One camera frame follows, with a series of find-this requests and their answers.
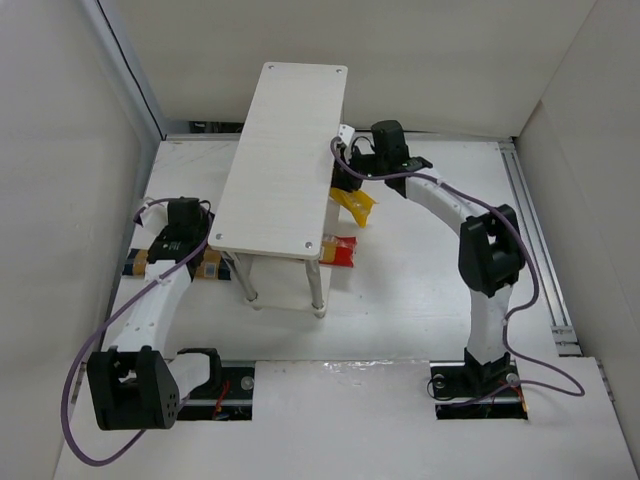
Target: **white wall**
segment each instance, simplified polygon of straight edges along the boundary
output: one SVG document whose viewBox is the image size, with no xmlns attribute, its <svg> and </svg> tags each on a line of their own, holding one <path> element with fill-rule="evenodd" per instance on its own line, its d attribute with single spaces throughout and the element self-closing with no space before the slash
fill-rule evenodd
<svg viewBox="0 0 640 480">
<path fill-rule="evenodd" d="M 349 67 L 345 120 L 518 135 L 595 0 L 117 0 L 165 115 L 244 121 L 266 61 Z"/>
<path fill-rule="evenodd" d="M 640 465 L 640 2 L 598 0 L 518 141 L 578 338 Z"/>
<path fill-rule="evenodd" d="M 72 0 L 0 3 L 0 478 L 46 479 L 104 318 L 140 142 Z"/>
</svg>

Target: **white table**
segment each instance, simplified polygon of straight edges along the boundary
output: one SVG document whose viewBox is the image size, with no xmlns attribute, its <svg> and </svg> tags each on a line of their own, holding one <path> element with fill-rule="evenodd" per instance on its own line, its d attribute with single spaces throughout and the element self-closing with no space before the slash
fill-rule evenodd
<svg viewBox="0 0 640 480">
<path fill-rule="evenodd" d="M 412 154 L 433 161 L 463 191 L 513 204 L 497 144 L 429 138 L 408 136 Z M 215 207 L 235 145 L 228 137 L 164 142 L 147 194 L 197 196 Z M 265 361 L 256 365 L 251 422 L 185 422 L 149 432 L 99 470 L 80 464 L 65 447 L 56 478 L 636 478 L 595 362 L 557 357 L 544 300 L 514 317 L 512 344 L 576 375 L 587 396 L 526 388 L 528 422 L 435 420 L 423 391 L 424 361 L 461 359 L 469 332 L 458 242 L 435 217 L 383 184 L 365 190 L 379 205 L 364 230 L 341 213 L 340 233 L 358 236 L 356 266 L 333 272 L 323 320 L 256 312 L 237 285 L 222 281 L 194 282 L 178 307 L 166 356 L 206 346 L 218 348 L 223 360 Z M 137 231 L 132 245 L 152 240 Z M 141 284 L 123 279 L 116 307 Z M 523 272 L 511 305 L 530 292 Z M 110 329 L 107 344 L 124 321 Z M 366 363 L 371 360 L 385 362 Z M 519 368 L 523 378 L 561 382 L 526 363 Z M 130 436 L 98 430 L 86 384 L 72 427 L 97 457 Z"/>
</svg>

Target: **metal strip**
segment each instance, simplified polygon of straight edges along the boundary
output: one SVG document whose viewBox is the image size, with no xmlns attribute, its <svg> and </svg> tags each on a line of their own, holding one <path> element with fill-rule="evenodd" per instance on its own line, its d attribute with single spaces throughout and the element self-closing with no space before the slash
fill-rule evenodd
<svg viewBox="0 0 640 480">
<path fill-rule="evenodd" d="M 542 234 L 542 228 L 540 227 L 540 222 L 533 206 L 522 168 L 520 167 L 516 148 L 511 141 L 500 142 L 499 146 L 507 176 L 509 177 L 509 183 L 511 184 L 513 197 L 516 201 L 516 208 L 518 214 L 523 219 L 525 233 L 529 237 L 529 242 L 533 249 L 532 254 L 538 266 L 542 292 L 547 300 L 547 305 L 549 305 L 552 325 L 569 326 L 571 325 L 569 312 L 564 303 L 558 277 L 553 268 L 549 250 L 547 249 L 544 235 Z"/>
</svg>

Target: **purple cable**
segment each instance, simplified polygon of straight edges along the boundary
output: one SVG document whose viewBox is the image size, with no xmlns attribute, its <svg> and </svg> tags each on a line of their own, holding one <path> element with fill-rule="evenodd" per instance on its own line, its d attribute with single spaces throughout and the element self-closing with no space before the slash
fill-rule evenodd
<svg viewBox="0 0 640 480">
<path fill-rule="evenodd" d="M 146 208 L 148 208 L 148 207 L 150 207 L 152 205 L 156 205 L 158 203 L 167 202 L 169 200 L 171 200 L 171 199 L 170 198 L 162 198 L 162 199 L 159 199 L 159 200 L 153 200 L 152 202 L 146 204 L 145 206 L 143 206 L 140 210 L 138 210 L 136 212 L 136 214 L 134 215 L 134 220 L 137 220 L 138 217 L 140 216 L 140 214 Z M 209 215 L 209 212 L 207 212 L 207 215 L 208 215 L 208 220 L 209 220 L 209 229 L 207 231 L 207 236 L 205 237 L 205 239 L 202 241 L 202 243 L 200 245 L 198 245 L 198 247 L 196 247 L 196 249 L 193 252 L 191 252 L 189 255 L 187 255 L 180 262 L 176 263 L 173 267 L 169 268 L 166 272 L 160 274 L 159 275 L 160 280 L 164 280 L 165 278 L 167 278 L 169 275 L 174 273 L 176 270 L 178 270 L 179 268 L 181 268 L 184 265 L 186 265 L 193 257 L 195 257 L 198 253 L 200 253 L 200 251 L 202 251 L 205 248 L 207 248 L 209 233 L 211 232 L 211 226 L 213 225 L 213 222 L 211 220 L 211 216 Z M 104 322 L 102 325 L 100 325 L 100 327 L 98 327 L 98 329 L 89 338 L 87 338 L 87 340 L 84 342 L 82 347 L 80 347 L 80 350 L 78 351 L 78 354 L 76 355 L 76 357 L 73 359 L 73 362 L 71 363 L 71 367 L 69 368 L 69 373 L 67 373 L 67 378 L 66 378 L 66 380 L 64 382 L 64 387 L 62 389 L 62 401 L 60 403 L 60 421 L 62 423 L 62 433 L 64 435 L 64 439 L 66 440 L 66 442 L 69 445 L 69 448 L 71 449 L 73 454 L 76 457 L 78 457 L 78 459 L 81 462 L 86 463 L 87 465 L 89 465 L 91 467 L 103 467 L 105 465 L 109 465 L 110 463 L 113 463 L 114 461 L 116 461 L 127 450 L 129 450 L 133 446 L 133 444 L 138 441 L 138 439 L 140 439 L 140 437 L 144 434 L 144 432 L 146 430 L 140 430 L 138 433 L 136 433 L 133 436 L 133 438 L 131 440 L 129 440 L 129 442 L 124 447 L 122 447 L 120 450 L 118 450 L 112 456 L 110 456 L 108 458 L 105 458 L 104 460 L 95 460 L 95 459 L 89 457 L 87 454 L 85 454 L 80 449 L 80 447 L 78 446 L 78 444 L 75 441 L 75 438 L 73 438 L 73 433 L 71 432 L 71 424 L 70 424 L 70 420 L 69 420 L 69 397 L 71 395 L 71 386 L 73 385 L 73 378 L 75 377 L 75 374 L 78 371 L 78 367 L 80 367 L 80 363 L 82 362 L 82 359 L 84 358 L 86 353 L 89 351 L 89 349 L 91 349 L 91 347 L 93 346 L 93 344 L 95 342 L 100 340 L 101 335 L 107 330 L 107 328 L 109 328 L 116 320 L 118 320 L 118 318 L 120 318 L 120 316 L 122 316 L 122 314 L 124 312 L 126 312 L 129 308 L 131 308 L 138 300 L 140 300 L 147 293 L 149 293 L 156 285 L 158 285 L 158 281 L 157 280 L 153 280 L 153 281 L 149 282 L 147 285 L 145 285 L 142 288 L 142 290 L 140 290 L 133 297 L 131 297 L 131 299 L 129 299 L 129 301 L 127 303 L 125 303 L 113 315 L 111 315 L 107 319 L 106 322 Z"/>
<path fill-rule="evenodd" d="M 482 208 L 487 209 L 489 212 L 491 212 L 496 218 L 498 218 L 498 220 L 500 220 L 500 222 L 502 222 L 504 224 L 504 226 L 507 228 L 507 230 L 509 231 L 509 233 L 511 234 L 511 236 L 514 238 L 514 240 L 516 241 L 516 243 L 518 244 L 518 248 L 520 249 L 520 251 L 522 252 L 522 254 L 524 255 L 524 259 L 525 259 L 525 263 L 527 264 L 527 267 L 529 268 L 529 271 L 531 272 L 531 280 L 533 282 L 533 295 L 531 296 L 531 299 L 526 302 L 523 303 L 522 305 L 518 305 L 517 307 L 513 307 L 511 310 L 509 310 L 507 312 L 507 314 L 504 317 L 504 327 L 502 329 L 502 343 L 504 344 L 505 349 L 507 350 L 507 352 L 509 352 L 511 355 L 513 355 L 516 358 L 520 358 L 521 360 L 525 360 L 527 362 L 531 362 L 531 363 L 535 363 L 536 365 L 540 365 L 542 367 L 546 367 L 550 370 L 553 370 L 556 373 L 559 373 L 560 375 L 564 376 L 565 378 L 567 378 L 571 383 L 573 383 L 577 388 L 578 388 L 578 392 L 573 392 L 571 390 L 566 390 L 564 388 L 560 388 L 560 387 L 556 387 L 555 385 L 551 385 L 551 384 L 547 384 L 547 383 L 543 383 L 543 382 L 538 382 L 536 380 L 518 380 L 517 382 L 513 382 L 509 385 L 502 385 L 499 388 L 495 389 L 493 392 L 488 393 L 487 395 L 483 395 L 482 397 L 478 397 L 478 398 L 473 398 L 471 400 L 467 400 L 464 402 L 458 402 L 458 403 L 454 403 L 453 405 L 456 407 L 466 407 L 469 405 L 473 405 L 479 401 L 485 400 L 487 398 L 493 397 L 495 395 L 497 395 L 498 393 L 502 392 L 503 390 L 506 390 L 508 388 L 511 387 L 517 387 L 520 385 L 536 385 L 539 387 L 544 387 L 544 388 L 548 388 L 551 390 L 554 390 L 556 392 L 560 392 L 560 393 L 564 393 L 565 395 L 571 395 L 574 397 L 582 397 L 585 394 L 585 390 L 584 387 L 580 384 L 580 382 L 578 382 L 578 380 L 576 380 L 573 376 L 569 375 L 567 372 L 565 372 L 564 370 L 561 370 L 560 368 L 556 367 L 555 365 L 551 365 L 550 363 L 544 362 L 542 360 L 538 360 L 532 357 L 529 357 L 527 355 L 524 355 L 522 353 L 516 352 L 511 345 L 509 344 L 509 334 L 508 334 L 508 328 L 509 328 L 509 320 L 511 319 L 511 317 L 517 313 L 517 312 L 521 312 L 523 310 L 526 310 L 528 308 L 530 308 L 531 306 L 533 306 L 537 301 L 538 298 L 540 297 L 540 281 L 538 279 L 538 275 L 535 269 L 535 264 L 533 263 L 533 259 L 531 258 L 531 254 L 529 253 L 529 250 L 527 249 L 526 245 L 524 244 L 524 241 L 522 240 L 522 237 L 520 237 L 520 234 L 518 233 L 518 231 L 515 229 L 515 227 L 511 224 L 511 222 L 502 214 L 500 213 L 500 211 L 489 205 L 488 203 L 472 197 L 471 195 L 467 195 L 464 192 L 461 192 L 460 190 L 452 187 L 451 185 L 441 182 L 439 181 L 436 177 L 433 177 L 431 175 L 427 175 L 426 173 L 418 173 L 418 172 L 401 172 L 401 173 L 392 173 L 389 175 L 380 175 L 377 177 L 369 177 L 367 175 L 362 175 L 358 172 L 356 172 L 355 170 L 353 170 L 351 167 L 349 167 L 349 165 L 347 164 L 347 162 L 345 162 L 342 157 L 340 156 L 340 153 L 338 152 L 338 144 L 341 142 L 340 137 L 335 137 L 333 140 L 331 140 L 331 154 L 333 155 L 333 158 L 335 159 L 336 162 L 338 162 L 338 165 L 340 165 L 342 167 L 343 170 L 345 170 L 349 175 L 358 178 L 360 180 L 393 180 L 395 178 L 406 178 L 406 177 L 417 177 L 417 178 L 422 178 L 424 180 L 427 180 L 429 182 L 435 183 L 436 185 L 438 185 L 440 188 L 442 188 L 443 190 L 446 190 L 447 192 L 451 193 L 452 195 L 455 195 L 456 197 L 462 198 L 468 202 L 471 203 L 475 203 L 476 205 L 481 206 Z"/>
</svg>

